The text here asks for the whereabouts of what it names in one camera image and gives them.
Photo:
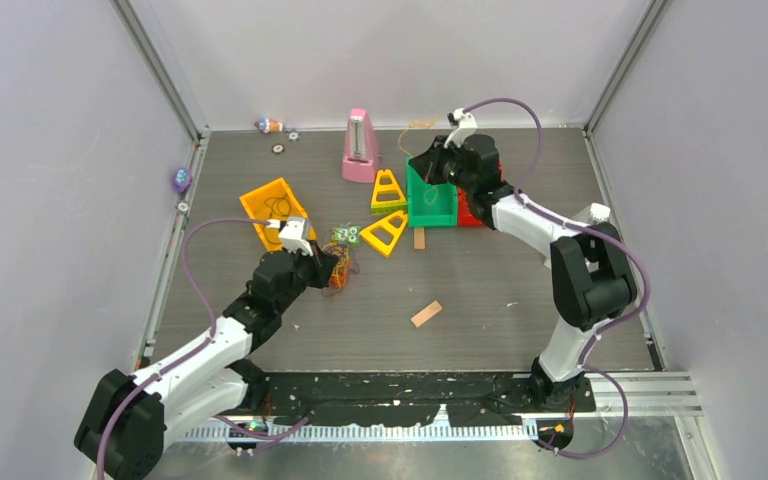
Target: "pink metronome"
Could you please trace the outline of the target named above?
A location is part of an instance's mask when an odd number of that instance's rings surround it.
[[[358,183],[375,182],[381,163],[378,138],[366,110],[353,108],[346,127],[346,147],[343,151],[343,178]]]

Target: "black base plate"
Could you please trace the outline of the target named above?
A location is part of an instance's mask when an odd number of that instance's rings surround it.
[[[513,372],[269,373],[268,402],[258,410],[227,412],[273,415],[293,424],[307,415],[310,425],[409,427],[427,425],[446,405],[452,427],[517,425],[514,414],[555,412],[537,409],[525,393],[527,374]],[[576,411],[593,412],[590,381],[575,391]]]

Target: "green basket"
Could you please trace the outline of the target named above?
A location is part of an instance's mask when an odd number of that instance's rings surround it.
[[[451,184],[428,185],[412,169],[407,168],[408,226],[454,227],[458,224],[458,189]]]

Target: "metal frame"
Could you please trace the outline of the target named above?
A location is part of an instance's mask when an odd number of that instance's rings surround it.
[[[201,174],[201,167],[204,163],[204,156],[207,152],[207,146],[210,142],[210,130],[205,130],[202,139],[193,149],[193,155],[190,158],[188,168],[193,175],[193,181],[190,188],[180,197],[180,202],[192,205],[195,198],[198,179]],[[172,286],[172,275],[175,273],[175,267],[178,265],[178,257],[181,253],[181,247],[184,241],[184,231],[187,228],[187,220],[190,213],[178,211],[175,215],[175,221],[172,224],[172,231],[169,234],[169,242],[166,244],[163,262],[160,266],[160,273],[154,287],[154,295],[146,322],[146,330],[141,345],[140,357],[150,357],[154,351],[154,344],[158,330],[160,329],[160,319],[163,317],[163,310],[166,308],[166,299],[169,296],[169,288]]]
[[[190,111],[184,104],[184,100],[178,93],[178,89],[172,82],[172,78],[169,76],[169,71],[163,65],[163,61],[160,59],[157,49],[154,48],[154,45],[148,36],[148,32],[146,32],[143,23],[137,16],[137,12],[134,10],[131,1],[111,0],[111,3],[119,14],[119,17],[122,19],[122,23],[125,25],[128,33],[131,34],[131,38],[134,39],[134,44],[137,46],[137,50],[140,51],[145,59],[146,65],[149,70],[151,70],[151,74],[154,76],[155,80],[157,80],[160,90],[163,91],[166,99],[169,100],[172,110],[174,110],[175,115],[178,116],[178,120],[181,121],[184,130],[193,142],[198,142],[203,136],[202,131],[196,126],[193,116],[190,114]]]
[[[193,172],[193,184],[188,190],[187,194],[182,198],[183,201],[191,203],[195,194],[198,178],[201,172],[202,162],[204,161],[205,152],[208,146],[209,128],[205,126],[204,129],[200,129],[196,126],[196,122],[193,120],[193,116],[187,109],[179,90],[176,88],[172,81],[168,69],[164,66],[163,61],[160,58],[155,46],[152,44],[148,33],[144,27],[143,22],[140,21],[131,0],[111,0],[111,3],[119,13],[123,23],[132,35],[135,45],[143,55],[147,66],[151,70],[155,79],[158,82],[158,86],[163,91],[164,95],[169,100],[173,110],[181,121],[182,126],[188,135],[197,142],[194,148],[193,156],[190,161],[190,169]],[[644,14],[640,24],[638,25],[629,46],[623,54],[623,57],[614,73],[612,74],[608,84],[602,95],[597,102],[597,105],[591,114],[589,120],[583,128],[585,137],[585,143],[588,148],[588,152],[591,157],[591,161],[594,165],[597,180],[600,190],[602,191],[603,198],[611,207],[612,215],[617,225],[621,225],[621,213],[617,208],[611,204],[610,192],[611,187],[605,172],[602,169],[602,163],[600,161],[598,148],[596,146],[594,133],[596,132],[599,123],[605,115],[612,99],[614,98],[619,87],[622,85],[623,80],[627,76],[629,70],[637,60],[642,49],[645,47],[646,42],[654,31],[658,24],[659,19],[664,13],[666,7],[671,3],[670,0],[652,0],[650,5]],[[145,354],[150,354],[152,345],[154,343],[154,337],[159,328],[160,318],[163,314],[163,309],[166,304],[169,287],[171,284],[172,274],[177,265],[178,255],[183,241],[183,232],[186,228],[188,218],[188,212],[179,213],[174,222],[167,250],[165,252],[165,258],[163,260],[160,275],[158,277],[154,299],[148,315],[148,321],[146,325],[145,337]],[[654,338],[657,337],[656,329],[654,328],[655,322],[652,319],[652,313],[646,312],[642,315],[644,330],[647,335],[647,341],[654,342]],[[718,478],[717,469],[715,468],[712,458],[709,452],[708,445],[705,441],[705,435],[703,434],[704,417],[701,409],[701,405],[696,397],[696,392],[690,381],[690,377],[687,373],[683,372],[648,372],[648,373],[617,373],[614,374],[615,378],[619,381],[620,385],[625,390],[630,401],[630,416],[659,416],[659,417],[674,417],[676,421],[676,428],[681,434],[682,444],[687,455],[688,461],[691,465],[691,470],[696,478]],[[580,413],[578,415],[582,417],[617,417],[622,415],[622,408],[620,403],[620,396],[614,389],[613,385],[607,380],[597,375],[589,375],[589,378],[593,385],[593,391],[597,404],[597,411],[585,414]],[[533,422],[539,419],[553,419],[563,418],[558,414],[529,414],[523,416],[523,427],[521,431],[507,431],[505,429],[498,429],[491,427],[487,430],[473,430],[471,432],[461,432],[458,429],[452,429],[447,427],[442,422],[448,422],[448,416],[445,409],[441,409],[439,418],[435,418],[432,427],[435,431],[441,435],[439,438],[432,438],[431,440],[442,440],[442,437],[450,436],[456,439],[469,438],[472,440],[495,440],[500,438],[519,439],[522,435],[530,435],[530,426]],[[232,417],[235,421],[254,420],[244,416]],[[185,437],[185,441],[198,441],[199,438],[203,438],[204,441],[210,442],[225,442],[227,441],[227,431],[225,435],[216,430],[216,425],[207,425],[212,427],[210,429],[196,429],[190,432]],[[325,438],[331,440],[351,441],[358,432],[341,431],[340,429],[327,428],[319,429],[317,438]],[[313,439],[310,433],[295,434],[288,437],[288,441],[305,441],[310,442]],[[379,436],[380,438],[394,438],[394,432],[378,432],[372,436]],[[372,438],[369,436],[364,438],[359,437],[359,441],[370,441]]]
[[[528,374],[515,375],[517,378],[525,378]],[[675,417],[677,425],[685,427],[680,430],[683,438],[702,439],[697,435],[698,429],[692,430],[696,425],[696,418],[702,415],[702,408],[696,391],[690,381],[690,375],[685,372],[643,372],[643,373],[615,373],[612,374],[623,388],[629,401],[629,417]],[[616,388],[604,377],[597,374],[587,374],[593,390],[593,400],[596,402],[596,411],[589,413],[576,413],[576,418],[608,418],[622,416],[622,401]],[[521,414],[523,423],[516,426],[505,427],[450,427],[446,406],[441,405],[437,416],[429,425],[424,427],[358,427],[350,425],[345,427],[305,427],[299,432],[290,435],[287,442],[340,442],[340,443],[365,443],[365,442],[391,442],[391,441],[498,441],[498,440],[534,440],[537,437],[536,425],[538,420],[566,419],[564,413],[528,413]],[[237,423],[261,421],[260,416],[234,415],[229,417]],[[267,424],[273,433],[281,433],[289,427],[272,424],[273,418],[267,418]],[[222,443],[231,441],[230,427],[222,422],[209,420],[202,426],[186,433],[179,442],[181,443]],[[696,449],[688,452],[694,455],[695,471],[707,472],[708,465],[703,461],[707,455],[704,443],[700,441],[690,442]],[[716,478],[711,476],[699,476],[697,478]]]
[[[602,96],[599,97],[599,101],[596,103],[596,108],[590,115],[590,119],[587,120],[587,123],[584,125],[585,135],[590,136],[590,134],[592,134],[599,126],[599,122],[605,115],[605,110],[608,108],[608,105],[610,105],[611,100],[614,98],[614,95],[625,79],[626,74],[631,70],[632,65],[637,60],[637,57],[643,50],[643,47],[646,45],[646,42],[649,40],[655,27],[658,25],[658,20],[660,20],[661,15],[670,3],[672,3],[672,0],[652,0],[651,3],[649,3],[649,8],[646,9],[646,13],[643,14],[643,19],[637,26],[634,35],[632,35],[631,42],[626,48],[625,53],[623,53],[620,63],[614,70],[613,75],[611,75],[611,79],[608,80],[608,85],[602,92]]]
[[[599,184],[602,199],[607,206],[610,207],[612,220],[614,224],[620,228],[620,231],[622,231],[623,225],[622,214],[611,201],[611,185],[602,167],[601,157],[599,156],[599,150],[596,146],[595,133],[599,123],[605,116],[605,112],[610,106],[611,101],[628,75],[628,72],[634,66],[634,63],[640,56],[643,48],[648,43],[649,38],[651,38],[658,22],[666,11],[666,8],[671,3],[672,0],[650,1],[649,7],[643,14],[643,18],[637,25],[637,29],[634,31],[634,35],[632,35],[628,47],[626,47],[620,62],[617,64],[617,68],[611,75],[610,80],[608,80],[605,90],[602,92],[599,101],[596,103],[596,107],[593,109],[593,113],[590,115],[590,118],[582,129],[584,143],[587,146],[587,152],[590,155],[590,161],[593,164],[593,170],[596,173],[596,182]],[[634,275],[638,284],[640,284],[640,275],[636,270],[634,271]],[[655,314],[651,310],[651,307],[640,314],[640,320],[643,325],[645,341],[652,356],[652,363],[656,369],[668,368],[663,345],[658,341],[659,338],[663,338],[663,335],[660,335],[660,332],[658,331]]]

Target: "white wall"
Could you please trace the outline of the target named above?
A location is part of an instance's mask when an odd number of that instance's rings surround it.
[[[768,478],[768,1],[673,2],[596,141],[726,478]]]
[[[189,138],[108,0],[0,2],[0,479],[83,479],[133,368]]]
[[[152,37],[168,38],[186,76],[176,83],[192,87],[210,127],[237,130],[263,115],[345,128],[353,107],[402,126],[498,96],[547,125],[580,126],[649,0],[138,3],[160,19]],[[505,107],[481,122],[529,124]]]

